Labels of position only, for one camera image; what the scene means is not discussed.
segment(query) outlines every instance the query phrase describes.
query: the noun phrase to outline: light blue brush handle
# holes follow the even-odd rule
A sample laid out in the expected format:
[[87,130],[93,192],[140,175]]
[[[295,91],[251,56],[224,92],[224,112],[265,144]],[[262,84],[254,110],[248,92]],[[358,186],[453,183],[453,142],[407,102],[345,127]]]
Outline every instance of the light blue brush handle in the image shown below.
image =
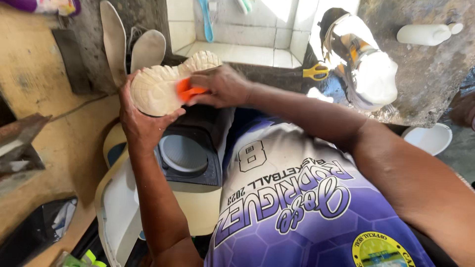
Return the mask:
[[198,0],[201,9],[203,10],[203,21],[205,26],[206,41],[212,43],[214,41],[213,28],[211,27],[211,21],[209,20],[208,0]]

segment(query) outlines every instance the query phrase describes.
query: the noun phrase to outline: white plastic bottle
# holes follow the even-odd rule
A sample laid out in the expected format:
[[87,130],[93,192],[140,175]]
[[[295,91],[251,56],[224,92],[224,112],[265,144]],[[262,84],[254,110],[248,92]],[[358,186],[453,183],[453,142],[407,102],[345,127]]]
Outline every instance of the white plastic bottle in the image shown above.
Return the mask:
[[410,24],[399,30],[397,38],[400,43],[436,46],[449,39],[451,35],[449,26],[445,24]]

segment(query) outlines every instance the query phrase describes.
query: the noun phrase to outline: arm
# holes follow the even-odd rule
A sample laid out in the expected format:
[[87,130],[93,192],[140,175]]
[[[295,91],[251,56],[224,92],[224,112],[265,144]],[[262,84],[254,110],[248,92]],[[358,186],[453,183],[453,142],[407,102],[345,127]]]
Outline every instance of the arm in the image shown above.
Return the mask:
[[196,96],[190,104],[250,106],[348,150],[360,172],[405,222],[431,237],[458,264],[473,264],[475,209],[467,204],[475,203],[475,194],[437,158],[361,114],[248,82],[228,66],[197,73],[191,82],[208,87],[212,94]]
[[153,152],[166,127],[185,113],[152,118],[140,113],[130,99],[129,75],[123,87],[121,122],[129,145],[129,155],[140,201],[143,230],[155,266],[202,266],[191,240],[188,222],[160,169]]

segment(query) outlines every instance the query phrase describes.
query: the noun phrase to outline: shoe insole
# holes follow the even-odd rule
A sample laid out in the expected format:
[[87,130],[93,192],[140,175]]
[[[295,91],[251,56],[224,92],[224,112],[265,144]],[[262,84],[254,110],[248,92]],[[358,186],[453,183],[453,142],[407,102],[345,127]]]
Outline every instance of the shoe insole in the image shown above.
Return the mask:
[[125,30],[117,11],[109,1],[101,1],[100,6],[105,54],[114,83],[120,87],[124,84],[127,76],[125,71]]
[[133,46],[130,72],[160,65],[165,56],[165,47],[165,37],[161,32],[154,29],[145,32]]

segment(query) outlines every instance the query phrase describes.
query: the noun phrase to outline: hand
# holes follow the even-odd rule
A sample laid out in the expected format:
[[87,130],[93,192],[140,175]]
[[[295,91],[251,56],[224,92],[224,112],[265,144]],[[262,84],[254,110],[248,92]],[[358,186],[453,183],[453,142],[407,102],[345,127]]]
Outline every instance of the hand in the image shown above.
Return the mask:
[[165,129],[179,116],[185,114],[185,110],[179,108],[172,114],[159,118],[141,113],[130,98],[130,84],[138,73],[139,70],[127,76],[127,81],[119,94],[120,120],[129,144],[129,154],[153,155],[153,149],[158,145]]
[[196,103],[215,108],[246,105],[251,94],[252,83],[241,77],[228,65],[195,72],[190,78],[191,86],[209,89],[208,94],[194,96],[187,105]]

